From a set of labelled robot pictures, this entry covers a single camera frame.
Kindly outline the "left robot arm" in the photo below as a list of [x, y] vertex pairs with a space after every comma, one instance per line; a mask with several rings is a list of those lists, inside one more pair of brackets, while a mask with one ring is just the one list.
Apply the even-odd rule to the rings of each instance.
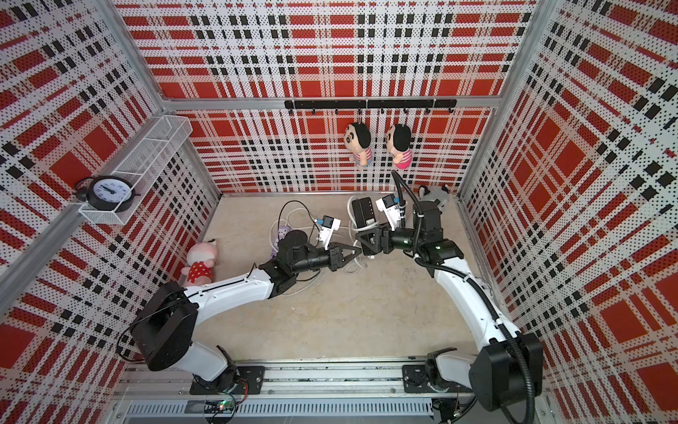
[[188, 288], [162, 285], [130, 324], [132, 339], [149, 370], [174, 367], [210, 393], [232, 390], [240, 382], [235, 362], [221, 346], [195, 340], [195, 329], [218, 314], [284, 294], [303, 272], [337, 271], [361, 255], [360, 247], [343, 243], [315, 247], [303, 231], [291, 231], [272, 259], [247, 274]]

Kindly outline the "black power strip with cord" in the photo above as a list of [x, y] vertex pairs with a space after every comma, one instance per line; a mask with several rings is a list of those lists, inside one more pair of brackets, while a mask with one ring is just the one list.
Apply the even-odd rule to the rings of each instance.
[[347, 213], [350, 219], [349, 235], [351, 243], [357, 245], [355, 236], [360, 231], [374, 228], [377, 219], [374, 214], [373, 201], [369, 197], [351, 196], [347, 202]]

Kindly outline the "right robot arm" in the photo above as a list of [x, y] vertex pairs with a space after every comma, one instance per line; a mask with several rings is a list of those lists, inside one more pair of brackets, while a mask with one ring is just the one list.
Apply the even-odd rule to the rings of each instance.
[[411, 228], [405, 225], [403, 200], [390, 194], [375, 204], [388, 221], [366, 226], [358, 232], [358, 242], [369, 254], [401, 250], [412, 255], [416, 265], [453, 300], [478, 349], [475, 355], [454, 348], [429, 353], [422, 376], [406, 380], [406, 388], [447, 391], [464, 387], [472, 392], [474, 402], [489, 412], [502, 411], [511, 423], [516, 418], [510, 407], [523, 403], [522, 421], [532, 423], [543, 384], [539, 339], [519, 330], [496, 305], [489, 287], [474, 277], [464, 253], [443, 234], [437, 202], [417, 201]]

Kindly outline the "purple power strip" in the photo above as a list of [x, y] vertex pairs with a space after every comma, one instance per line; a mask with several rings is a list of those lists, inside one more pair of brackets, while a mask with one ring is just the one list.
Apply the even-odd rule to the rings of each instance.
[[271, 239], [272, 243], [272, 253], [271, 255], [275, 257], [278, 253], [279, 242], [282, 241], [285, 236], [290, 232], [291, 228], [287, 225], [281, 225], [277, 230], [277, 235]]

